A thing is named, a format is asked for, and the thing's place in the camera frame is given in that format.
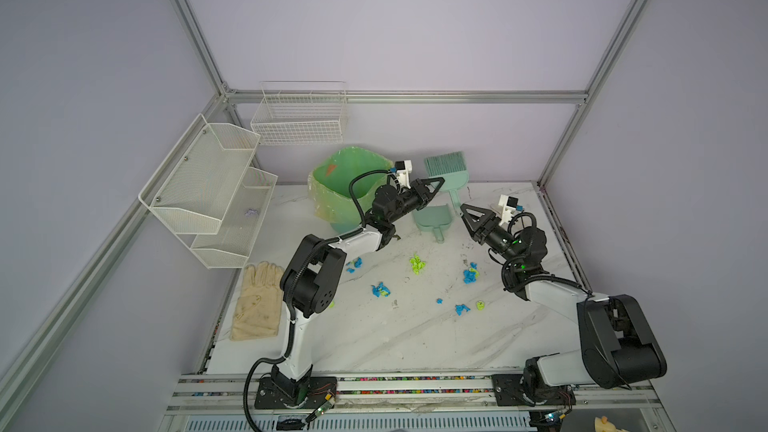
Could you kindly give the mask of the green plastic dustpan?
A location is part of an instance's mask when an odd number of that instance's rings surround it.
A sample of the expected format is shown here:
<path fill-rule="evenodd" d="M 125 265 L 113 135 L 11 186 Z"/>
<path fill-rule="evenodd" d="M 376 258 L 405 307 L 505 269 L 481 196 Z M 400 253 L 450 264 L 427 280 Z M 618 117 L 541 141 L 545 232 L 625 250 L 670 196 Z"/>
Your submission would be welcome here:
<path fill-rule="evenodd" d="M 445 232 L 453 221 L 448 205 L 427 206 L 414 211 L 412 217 L 420 232 L 430 233 L 438 244 L 445 242 Z"/>

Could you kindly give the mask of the green hand brush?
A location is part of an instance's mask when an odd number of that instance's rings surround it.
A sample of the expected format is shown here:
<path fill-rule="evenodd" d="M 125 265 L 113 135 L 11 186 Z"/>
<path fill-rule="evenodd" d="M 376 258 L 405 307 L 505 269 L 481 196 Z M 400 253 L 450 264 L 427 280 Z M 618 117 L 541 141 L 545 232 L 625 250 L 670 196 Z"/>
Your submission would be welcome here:
<path fill-rule="evenodd" d="M 462 215 L 459 191 L 469 182 L 464 153 L 456 151 L 438 156 L 426 157 L 424 166 L 430 178 L 441 177 L 444 179 L 442 192 L 447 192 L 451 199 L 454 212 Z"/>

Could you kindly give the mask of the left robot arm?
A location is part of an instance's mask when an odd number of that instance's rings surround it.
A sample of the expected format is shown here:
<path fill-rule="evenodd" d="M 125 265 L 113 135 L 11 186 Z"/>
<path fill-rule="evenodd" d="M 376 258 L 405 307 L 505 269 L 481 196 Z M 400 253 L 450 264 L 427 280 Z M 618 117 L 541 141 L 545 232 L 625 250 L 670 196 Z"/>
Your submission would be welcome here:
<path fill-rule="evenodd" d="M 395 222 L 424 209 L 445 183 L 442 177 L 411 180 L 410 171 L 411 162 L 406 160 L 354 177 L 348 184 L 348 194 L 360 224 L 331 238 L 309 234 L 300 242 L 280 282 L 288 313 L 284 352 L 277 358 L 256 360 L 244 381 L 242 408 L 251 430 L 261 429 L 251 412 L 257 401 L 250 398 L 250 385 L 256 369 L 263 364 L 269 364 L 271 370 L 259 379 L 258 398 L 271 396 L 284 408 L 299 408 L 312 400 L 320 402 L 308 416 L 290 419 L 282 427 L 284 430 L 306 429 L 335 405 L 338 379 L 312 375 L 310 324 L 330 307 L 347 260 L 386 247 L 396 236 Z"/>

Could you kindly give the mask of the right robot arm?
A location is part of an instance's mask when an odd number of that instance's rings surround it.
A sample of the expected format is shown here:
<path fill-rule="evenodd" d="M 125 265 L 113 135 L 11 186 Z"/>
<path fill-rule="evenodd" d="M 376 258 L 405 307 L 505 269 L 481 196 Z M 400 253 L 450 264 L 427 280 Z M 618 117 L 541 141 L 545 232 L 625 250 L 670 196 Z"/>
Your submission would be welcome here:
<path fill-rule="evenodd" d="M 570 386 L 628 388 L 667 373 L 666 358 L 634 297 L 599 294 L 544 269 L 547 237 L 532 213 L 519 212 L 503 225 L 491 209 L 463 204 L 460 210 L 470 238 L 500 258 L 503 289 L 578 329 L 578 349 L 526 361 L 518 387 L 525 401 L 542 403 Z"/>

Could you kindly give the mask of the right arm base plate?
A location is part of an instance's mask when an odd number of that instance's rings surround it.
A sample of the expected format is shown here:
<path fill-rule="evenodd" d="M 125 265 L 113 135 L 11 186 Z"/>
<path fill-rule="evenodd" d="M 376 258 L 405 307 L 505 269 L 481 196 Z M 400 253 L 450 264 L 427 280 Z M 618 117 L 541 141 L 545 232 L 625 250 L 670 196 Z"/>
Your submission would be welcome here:
<path fill-rule="evenodd" d="M 533 373 L 491 376 L 498 406 L 570 407 L 575 396 L 568 386 L 550 386 Z"/>

